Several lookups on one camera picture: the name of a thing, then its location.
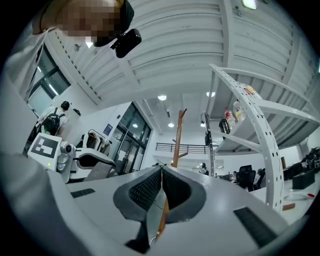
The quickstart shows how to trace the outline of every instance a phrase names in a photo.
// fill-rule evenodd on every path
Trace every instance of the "black bag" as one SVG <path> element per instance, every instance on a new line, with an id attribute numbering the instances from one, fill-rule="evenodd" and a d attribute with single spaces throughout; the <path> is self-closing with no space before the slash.
<path id="1" fill-rule="evenodd" d="M 65 116 L 65 114 L 57 115 L 57 110 L 58 108 L 54 110 L 54 113 L 49 114 L 42 123 L 45 131 L 49 132 L 50 135 L 53 136 L 57 134 L 60 127 L 60 118 Z"/>

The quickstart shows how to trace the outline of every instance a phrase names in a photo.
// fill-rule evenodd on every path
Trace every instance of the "railing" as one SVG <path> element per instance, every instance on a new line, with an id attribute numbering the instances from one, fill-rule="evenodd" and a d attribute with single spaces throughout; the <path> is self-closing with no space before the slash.
<path id="1" fill-rule="evenodd" d="M 155 147 L 156 151 L 166 151 L 174 152 L 175 144 L 169 143 L 157 143 Z M 205 145 L 186 145 L 180 144 L 179 153 L 189 153 L 189 154 L 208 154 L 208 147 Z"/>

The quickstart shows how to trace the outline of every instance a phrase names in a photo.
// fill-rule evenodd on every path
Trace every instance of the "desk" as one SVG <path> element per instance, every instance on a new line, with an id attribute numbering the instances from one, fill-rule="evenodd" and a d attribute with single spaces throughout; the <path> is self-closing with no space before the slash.
<path id="1" fill-rule="evenodd" d="M 292 179 L 285 180 L 284 181 L 284 194 L 283 196 L 286 197 L 290 194 L 290 190 L 292 189 Z M 310 186 L 306 187 L 305 189 L 295 189 L 293 191 L 294 193 L 299 194 L 313 194 L 317 195 L 320 190 L 320 172 L 316 173 L 314 176 L 314 183 L 312 183 Z M 267 189 L 261 188 L 255 191 L 250 192 L 252 195 L 254 195 L 256 198 L 261 200 L 262 202 L 266 203 L 266 194 Z M 289 205 L 292 203 L 295 203 L 295 207 L 290 210 L 281 211 L 280 215 L 286 220 L 286 222 L 291 225 L 295 221 L 299 220 L 309 209 L 311 204 L 313 203 L 314 199 L 308 199 L 308 200 L 284 200 L 283 205 Z"/>

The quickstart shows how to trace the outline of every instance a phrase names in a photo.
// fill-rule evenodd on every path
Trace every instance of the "white machine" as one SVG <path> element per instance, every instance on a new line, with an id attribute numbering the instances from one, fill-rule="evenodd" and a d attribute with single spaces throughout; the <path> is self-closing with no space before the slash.
<path id="1" fill-rule="evenodd" d="M 28 157 L 45 169 L 61 174 L 64 183 L 107 178 L 115 175 L 115 162 L 93 148 L 76 148 L 62 138 L 39 133 L 28 151 Z"/>

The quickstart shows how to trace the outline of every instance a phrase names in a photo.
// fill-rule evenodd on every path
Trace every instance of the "perforated metal post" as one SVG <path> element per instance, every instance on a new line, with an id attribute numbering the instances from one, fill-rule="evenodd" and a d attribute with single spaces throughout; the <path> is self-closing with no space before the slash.
<path id="1" fill-rule="evenodd" d="M 215 154 L 214 149 L 212 147 L 212 136 L 210 131 L 210 116 L 208 114 L 204 114 L 205 118 L 205 127 L 209 132 L 209 159 L 210 159 L 210 169 L 209 169 L 209 176 L 215 175 Z"/>
<path id="2" fill-rule="evenodd" d="M 245 87 L 237 83 L 225 71 L 214 64 L 209 64 L 216 75 L 234 93 L 245 109 L 247 118 L 256 132 L 262 151 L 266 174 L 266 204 L 280 212 L 283 206 L 284 177 L 280 153 L 275 136 L 259 107 L 259 100 L 253 99 L 245 92 Z"/>

